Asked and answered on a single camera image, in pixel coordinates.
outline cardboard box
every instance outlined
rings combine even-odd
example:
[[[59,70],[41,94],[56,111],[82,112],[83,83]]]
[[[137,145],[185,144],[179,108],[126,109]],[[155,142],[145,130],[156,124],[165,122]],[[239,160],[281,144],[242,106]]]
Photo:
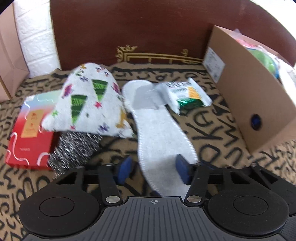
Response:
[[[294,103],[280,82],[231,33],[214,26],[204,66],[228,103],[250,153],[296,138]],[[284,60],[267,46],[242,37]]]
[[[29,96],[22,105],[10,135],[6,164],[30,169],[50,169],[49,153],[58,141],[58,133],[45,131],[42,119],[58,101],[60,90]]]

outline brown cloth with black letters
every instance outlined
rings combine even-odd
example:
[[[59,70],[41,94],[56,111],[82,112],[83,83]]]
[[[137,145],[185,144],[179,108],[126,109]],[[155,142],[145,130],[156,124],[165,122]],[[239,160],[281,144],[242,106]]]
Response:
[[[287,141],[272,149],[250,155],[227,103],[202,65],[119,63],[107,68],[120,87],[127,81],[135,79],[157,83],[193,78],[213,100],[213,105],[187,110],[180,115],[171,110],[170,113],[192,142],[199,160],[211,162],[219,167],[230,165],[235,168],[243,168],[252,162],[257,162],[287,181],[296,184],[296,141]],[[55,177],[55,174],[50,171],[17,169],[4,163],[14,121],[27,96],[60,89],[69,73],[69,71],[56,70],[49,75],[27,79],[20,85],[11,101],[1,103],[0,238],[3,241],[17,241],[25,235],[17,212],[21,202]],[[101,150],[90,163],[94,165],[117,163],[125,155],[130,155],[134,161],[138,161],[137,128],[131,114],[128,114],[128,122],[136,136],[130,139],[103,137],[100,142]],[[123,198],[149,196],[152,192],[142,176],[139,165],[119,189]]]

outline metallic mesh sponge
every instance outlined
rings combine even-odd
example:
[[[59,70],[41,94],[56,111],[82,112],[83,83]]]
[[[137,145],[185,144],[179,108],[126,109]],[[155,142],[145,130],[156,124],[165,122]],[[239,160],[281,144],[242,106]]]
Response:
[[[83,166],[99,150],[101,136],[84,132],[62,132],[58,145],[50,153],[48,164],[57,176],[73,167]]]

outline gold decorative trim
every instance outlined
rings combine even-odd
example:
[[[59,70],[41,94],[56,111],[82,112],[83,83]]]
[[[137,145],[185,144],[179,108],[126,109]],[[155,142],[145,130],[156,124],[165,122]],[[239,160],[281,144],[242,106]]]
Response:
[[[146,58],[149,63],[151,63],[152,59],[167,59],[169,64],[172,64],[173,61],[180,61],[185,64],[200,64],[202,63],[202,59],[188,57],[188,49],[183,49],[180,55],[171,55],[171,54],[162,54],[162,53],[134,53],[133,51],[137,48],[137,46],[131,47],[130,45],[126,45],[125,47],[118,46],[116,48],[117,54],[115,57],[117,58],[117,62],[129,62],[132,58]]]

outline white and green snack wrapper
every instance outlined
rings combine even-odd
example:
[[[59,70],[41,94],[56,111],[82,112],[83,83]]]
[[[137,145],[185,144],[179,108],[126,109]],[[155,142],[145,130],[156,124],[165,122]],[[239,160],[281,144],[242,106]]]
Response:
[[[211,98],[192,78],[187,81],[164,82],[157,85],[156,89],[176,114],[180,114],[180,110],[212,104]]]

